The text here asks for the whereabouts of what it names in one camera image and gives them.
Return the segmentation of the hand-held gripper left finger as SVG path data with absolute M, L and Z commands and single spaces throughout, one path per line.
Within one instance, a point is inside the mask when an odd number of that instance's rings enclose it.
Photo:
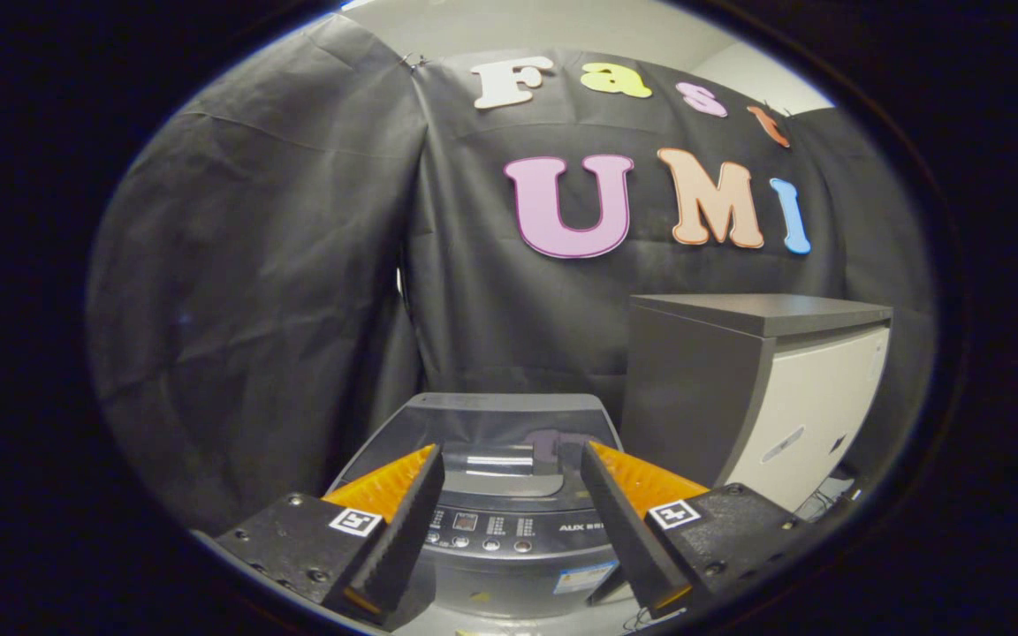
M 326 496 L 282 496 L 216 546 L 314 608 L 383 625 L 406 592 L 444 477 L 440 444 L 427 444 Z

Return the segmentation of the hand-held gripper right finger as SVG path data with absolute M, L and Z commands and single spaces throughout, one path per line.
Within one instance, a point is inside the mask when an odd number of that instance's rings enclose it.
M 754 488 L 706 488 L 606 444 L 583 444 L 579 473 L 626 583 L 653 618 L 742 600 L 813 531 Z

